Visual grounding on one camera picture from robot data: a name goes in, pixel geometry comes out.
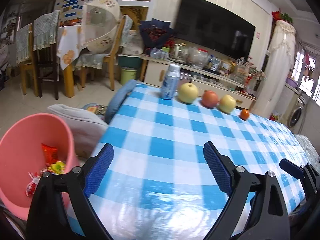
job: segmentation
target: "tv cabinet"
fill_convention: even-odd
[[[252,103],[256,101],[255,98],[249,95],[244,95],[239,92],[229,90],[227,87],[244,88],[244,85],[234,82],[233,80],[225,76],[216,75],[202,69],[192,68],[188,65],[179,64],[169,60],[152,58],[147,55],[141,55],[141,59],[143,60],[143,62],[140,81],[143,81],[146,84],[161,87],[165,72],[168,70],[169,64],[173,63],[179,65],[181,69],[212,77],[221,82],[222,85],[216,85],[214,83],[192,78],[191,82],[198,87],[198,96],[200,97],[203,95],[205,90],[214,91],[219,98],[223,97],[226,94],[229,94],[236,100],[236,106],[245,109],[250,109]]]

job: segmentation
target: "blue checkered tablecloth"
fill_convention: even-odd
[[[241,120],[207,109],[159,98],[159,89],[138,84],[112,119],[93,155],[105,143],[114,159],[90,202],[114,239],[203,239],[228,197],[221,192],[203,156],[212,141],[218,151],[249,172],[272,170],[290,213],[304,198],[301,183],[279,168],[282,158],[297,165],[309,160],[282,124],[251,114]],[[234,231],[242,231],[250,193]],[[72,207],[74,231],[81,233]]]

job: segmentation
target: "cabinet drawer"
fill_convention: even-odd
[[[169,65],[149,61],[144,82],[146,84],[161,87],[164,74],[166,73],[168,68]]]
[[[217,94],[219,99],[222,98],[226,94],[231,95],[236,100],[236,106],[239,106],[239,107],[242,107],[245,109],[249,109],[251,103],[253,102],[252,99],[241,96],[236,92],[232,92],[229,90],[225,90],[222,88],[218,88],[215,86],[204,84],[202,82],[198,82],[195,80],[192,80],[192,83],[198,87],[198,96],[200,96],[200,97],[202,97],[205,90],[211,90]]]

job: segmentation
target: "black tv screen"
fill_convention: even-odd
[[[229,57],[248,58],[255,27],[219,5],[182,0],[174,36],[214,49]]]

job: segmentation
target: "tile floor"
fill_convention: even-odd
[[[43,96],[36,97],[32,88],[27,89],[27,94],[23,95],[21,90],[20,75],[13,77],[5,84],[5,88],[0,91],[0,139],[4,133],[18,120],[31,114],[45,112],[48,106],[53,104],[64,104],[71,107],[81,108],[88,103],[99,103],[108,105],[114,93],[121,87],[115,81],[115,91],[109,89],[109,79],[105,77],[95,77],[94,81],[87,78],[86,87],[79,91],[74,86],[75,95],[67,98],[64,94],[63,80],[59,84],[59,99],[55,100],[53,95],[53,84],[43,82]]]

